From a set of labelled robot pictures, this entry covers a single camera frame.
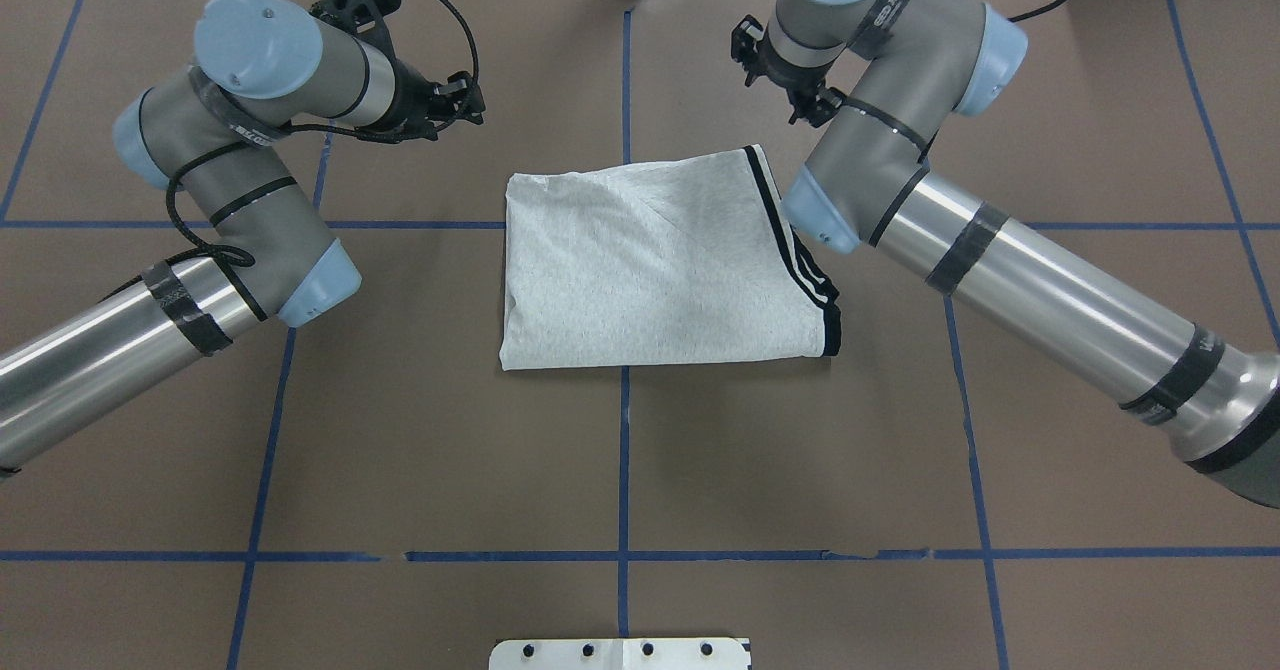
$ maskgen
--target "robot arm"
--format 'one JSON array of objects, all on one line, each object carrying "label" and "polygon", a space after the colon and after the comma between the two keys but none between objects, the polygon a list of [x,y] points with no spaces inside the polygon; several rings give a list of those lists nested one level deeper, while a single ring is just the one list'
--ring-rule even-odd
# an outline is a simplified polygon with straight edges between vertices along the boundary
[{"label": "robot arm", "polygon": [[[826,87],[846,47],[870,60],[846,97]],[[1230,491],[1280,507],[1280,357],[1247,355],[929,172],[951,111],[975,115],[1016,73],[1019,28],[977,0],[777,0],[732,55],[814,127],[831,120],[783,201],[841,252],[865,242],[1039,347],[1169,434]]]},{"label": "robot arm", "polygon": [[[296,328],[356,292],[360,273],[270,145],[300,129],[435,140],[454,120],[481,122],[477,68],[435,83],[396,58],[383,17],[398,5],[323,0],[308,14],[285,0],[210,0],[193,64],[113,128],[196,250],[0,356],[0,479],[269,316]],[[353,129],[289,124],[301,113]],[[218,243],[178,218],[179,187]]]}]

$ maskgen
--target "folded shirt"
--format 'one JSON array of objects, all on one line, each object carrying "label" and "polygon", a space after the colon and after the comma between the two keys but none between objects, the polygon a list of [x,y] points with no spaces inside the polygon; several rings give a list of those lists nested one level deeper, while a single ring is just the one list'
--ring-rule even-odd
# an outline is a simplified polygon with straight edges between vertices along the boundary
[{"label": "folded shirt", "polygon": [[836,355],[837,295],[758,145],[507,183],[504,370]]}]

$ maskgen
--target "metal bracket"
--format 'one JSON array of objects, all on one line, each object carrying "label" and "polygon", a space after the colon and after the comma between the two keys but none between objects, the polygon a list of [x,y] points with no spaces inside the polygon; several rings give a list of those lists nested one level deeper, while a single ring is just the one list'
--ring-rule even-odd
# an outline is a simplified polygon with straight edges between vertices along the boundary
[{"label": "metal bracket", "polygon": [[750,670],[751,642],[742,638],[616,638],[503,641],[489,670]]}]

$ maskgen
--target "grid line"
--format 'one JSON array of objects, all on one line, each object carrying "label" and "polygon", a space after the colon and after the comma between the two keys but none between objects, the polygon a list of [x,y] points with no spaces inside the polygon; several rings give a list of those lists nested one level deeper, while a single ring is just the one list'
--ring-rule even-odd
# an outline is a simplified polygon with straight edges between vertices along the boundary
[{"label": "grid line", "polygon": [[9,205],[13,202],[14,192],[18,191],[18,181],[22,178],[22,169],[27,164],[27,152],[31,151],[31,143],[36,141],[36,129],[40,128],[40,118],[45,114],[45,104],[49,102],[49,95],[54,90],[58,69],[67,55],[67,46],[70,45],[72,31],[76,29],[76,20],[79,19],[79,12],[83,5],[84,0],[76,0],[76,4],[72,5],[72,14],[67,18],[63,38],[58,42],[54,61],[50,63],[49,74],[45,76],[45,86],[40,88],[40,99],[36,101],[36,109],[31,114],[31,123],[27,124],[27,135],[18,149],[18,158],[14,159],[13,173],[9,174],[9,186],[5,188],[4,200],[0,200],[0,220],[4,220],[5,215],[9,214]]},{"label": "grid line", "polygon": [[960,333],[956,329],[955,306],[950,297],[942,297],[947,320],[947,338],[951,343],[951,365],[960,388],[964,411],[964,434],[969,443],[969,484],[973,488],[974,512],[978,519],[978,542],[982,543],[982,568],[987,578],[987,603],[991,607],[991,628],[996,641],[996,658],[1000,670],[1009,670],[1009,650],[1005,643],[1005,619],[1000,610],[1000,587],[996,583],[996,561],[991,553],[991,532],[987,525],[987,501],[982,493],[982,468],[978,462],[978,442],[973,433],[973,411],[969,406],[969,384],[965,382],[964,356],[960,354]]},{"label": "grid line", "polygon": [[[622,13],[622,164],[631,164],[631,10]],[[618,637],[631,635],[631,368],[618,372]]]},{"label": "grid line", "polygon": [[1213,123],[1208,119],[1208,109],[1204,108],[1199,83],[1196,82],[1196,70],[1192,68],[1190,55],[1187,51],[1187,40],[1183,37],[1183,24],[1178,19],[1178,3],[1175,0],[1165,0],[1165,5],[1169,8],[1169,19],[1174,27],[1178,55],[1183,61],[1183,70],[1187,73],[1187,85],[1190,88],[1192,100],[1196,101],[1196,110],[1199,114],[1201,126],[1204,128],[1208,149],[1213,154],[1213,164],[1217,167],[1217,177],[1222,182],[1226,202],[1231,206],[1231,217],[1235,218],[1236,231],[1240,233],[1240,245],[1244,246],[1244,255],[1249,261],[1249,272],[1253,274],[1253,282],[1258,287],[1258,296],[1262,298],[1262,309],[1267,315],[1267,325],[1271,328],[1271,338],[1276,347],[1280,348],[1280,323],[1276,323],[1275,309],[1271,306],[1271,296],[1267,293],[1267,283],[1262,279],[1258,259],[1253,254],[1253,242],[1249,240],[1249,232],[1244,228],[1244,215],[1240,213],[1240,202],[1235,197],[1235,188],[1231,187],[1231,177],[1226,172],[1226,160],[1222,159],[1222,151],[1217,145],[1217,136],[1213,133]]}]

